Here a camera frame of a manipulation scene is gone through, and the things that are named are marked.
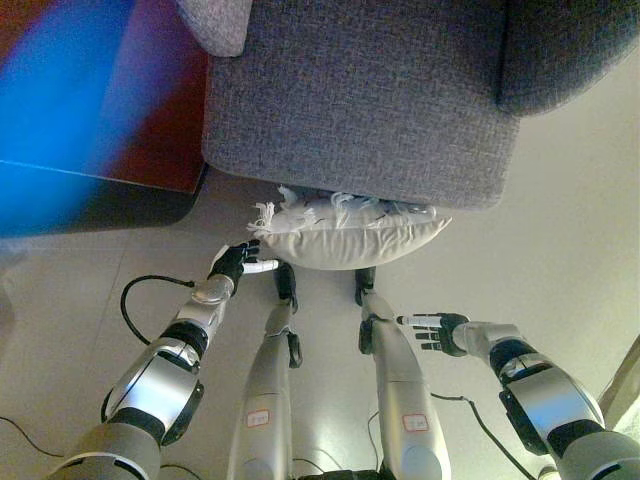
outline blue light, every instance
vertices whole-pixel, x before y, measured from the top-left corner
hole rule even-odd
[[[0,235],[85,208],[181,81],[194,42],[170,0],[62,0],[0,66]]]

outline fabric cushion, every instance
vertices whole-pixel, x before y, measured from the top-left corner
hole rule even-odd
[[[637,0],[512,0],[500,107],[557,107],[600,80],[637,45]]]
[[[454,208],[501,195],[502,1],[264,0],[213,59],[205,158],[226,172]]]
[[[357,270],[396,260],[426,245],[450,222],[433,207],[414,211],[399,202],[334,193],[258,204],[260,218],[249,225],[254,236],[281,258],[316,270]]]
[[[242,53],[252,0],[176,0],[180,15],[211,55]]]

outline robot forearm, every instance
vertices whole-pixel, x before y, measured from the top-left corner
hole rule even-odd
[[[606,431],[596,400],[526,343],[514,325],[461,323],[452,338],[492,368],[523,444],[537,455],[551,454],[563,480],[640,478],[640,445]]]

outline white label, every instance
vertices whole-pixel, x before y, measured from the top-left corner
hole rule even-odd
[[[427,423],[427,417],[421,413],[415,415],[405,415],[402,417],[404,423],[404,429],[407,432],[426,432],[429,430],[429,424]]]
[[[247,427],[259,427],[269,423],[269,410],[257,410],[247,414]]]

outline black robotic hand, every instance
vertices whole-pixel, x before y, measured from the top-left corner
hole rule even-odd
[[[229,277],[233,281],[233,293],[231,294],[233,296],[238,290],[238,282],[240,282],[240,277],[244,273],[243,264],[256,263],[259,252],[260,240],[250,240],[249,242],[229,247],[222,257],[213,264],[211,273],[207,278],[211,278],[216,274]]]

